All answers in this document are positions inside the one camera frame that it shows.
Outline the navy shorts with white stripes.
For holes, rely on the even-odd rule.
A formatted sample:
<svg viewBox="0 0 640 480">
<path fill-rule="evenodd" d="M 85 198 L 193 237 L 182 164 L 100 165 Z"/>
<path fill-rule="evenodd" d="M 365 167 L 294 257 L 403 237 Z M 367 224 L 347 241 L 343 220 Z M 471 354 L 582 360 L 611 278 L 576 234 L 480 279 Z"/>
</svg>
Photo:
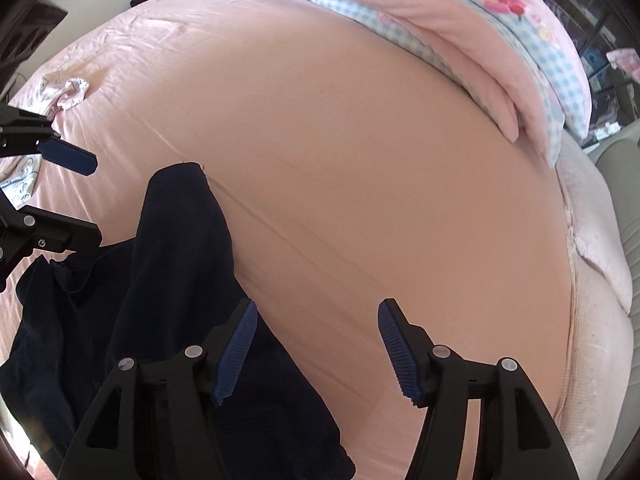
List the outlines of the navy shorts with white stripes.
<svg viewBox="0 0 640 480">
<path fill-rule="evenodd" d="M 244 297 L 224 214 L 193 162 L 154 174 L 134 238 L 61 261 L 37 258 L 15 292 L 23 312 L 1 394 L 52 471 L 121 360 L 178 356 L 224 324 Z M 235 478 L 356 472 L 322 397 L 265 323 L 217 417 Z"/>
</svg>

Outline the grey green padded headboard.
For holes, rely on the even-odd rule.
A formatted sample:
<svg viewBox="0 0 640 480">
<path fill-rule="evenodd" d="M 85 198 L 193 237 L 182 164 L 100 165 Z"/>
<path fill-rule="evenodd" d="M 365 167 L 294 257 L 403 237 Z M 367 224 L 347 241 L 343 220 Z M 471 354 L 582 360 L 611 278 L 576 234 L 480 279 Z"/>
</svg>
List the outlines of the grey green padded headboard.
<svg viewBox="0 0 640 480">
<path fill-rule="evenodd" d="M 616 133 L 589 154 L 604 177 L 620 241 L 634 280 L 639 276 L 639 122 Z"/>
</svg>

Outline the white cartoon print pajamas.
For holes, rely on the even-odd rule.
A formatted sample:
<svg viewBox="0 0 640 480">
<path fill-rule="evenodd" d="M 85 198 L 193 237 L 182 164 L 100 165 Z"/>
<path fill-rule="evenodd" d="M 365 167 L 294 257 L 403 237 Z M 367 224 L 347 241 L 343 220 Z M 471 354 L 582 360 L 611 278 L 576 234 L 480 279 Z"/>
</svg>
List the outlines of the white cartoon print pajamas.
<svg viewBox="0 0 640 480">
<path fill-rule="evenodd" d="M 18 104 L 23 110 L 48 119 L 82 102 L 91 87 L 86 78 L 54 72 L 40 78 L 35 89 L 28 92 L 26 102 Z M 32 197 L 42 162 L 41 155 L 11 157 L 1 163 L 1 188 L 16 208 Z"/>
</svg>

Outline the pink checkered folded duvet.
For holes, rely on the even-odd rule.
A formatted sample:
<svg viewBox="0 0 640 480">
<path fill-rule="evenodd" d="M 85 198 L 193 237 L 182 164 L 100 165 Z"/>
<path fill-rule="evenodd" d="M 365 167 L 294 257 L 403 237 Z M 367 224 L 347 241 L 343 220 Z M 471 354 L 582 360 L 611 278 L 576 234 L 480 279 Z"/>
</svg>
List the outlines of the pink checkered folded duvet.
<svg viewBox="0 0 640 480">
<path fill-rule="evenodd" d="M 542 0 L 306 0 L 366 26 L 462 87 L 510 142 L 549 165 L 585 140 L 591 94 L 565 27 Z"/>
</svg>

